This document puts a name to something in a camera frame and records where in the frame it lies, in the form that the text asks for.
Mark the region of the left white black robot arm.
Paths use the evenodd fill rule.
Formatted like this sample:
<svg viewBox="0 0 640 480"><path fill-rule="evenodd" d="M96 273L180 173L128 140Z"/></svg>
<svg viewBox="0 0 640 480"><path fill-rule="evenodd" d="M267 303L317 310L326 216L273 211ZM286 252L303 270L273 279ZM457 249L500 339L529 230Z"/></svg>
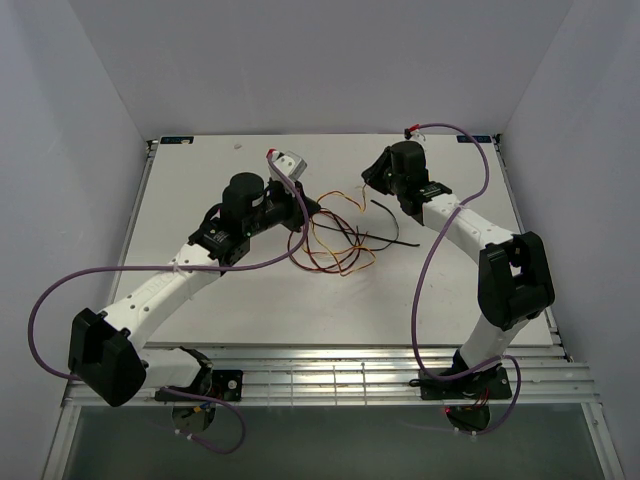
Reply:
<svg viewBox="0 0 640 480"><path fill-rule="evenodd" d="M149 350L152 334L197 292L218 280L250 250L251 239L275 226L291 232L319 204L300 182L288 191L254 173L234 175L170 262L121 300L95 313L84 309L72 323L68 366L112 407L131 400L143 388L169 387L190 399L211 390L213 364L185 347Z"/></svg>

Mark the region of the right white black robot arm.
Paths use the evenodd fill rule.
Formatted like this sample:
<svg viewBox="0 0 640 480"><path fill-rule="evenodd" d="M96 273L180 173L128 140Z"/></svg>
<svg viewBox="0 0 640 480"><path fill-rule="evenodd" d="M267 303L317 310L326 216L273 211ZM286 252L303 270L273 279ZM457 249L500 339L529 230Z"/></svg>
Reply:
<svg viewBox="0 0 640 480"><path fill-rule="evenodd" d="M499 227L469 208L440 182L431 180L423 146L405 140L386 147L362 173L371 189L394 196L402 211L437 232L435 244L449 240L478 267L480 317L453 357L449 369L422 371L431 382L445 382L464 397L488 384L517 334L555 300L542 239Z"/></svg>

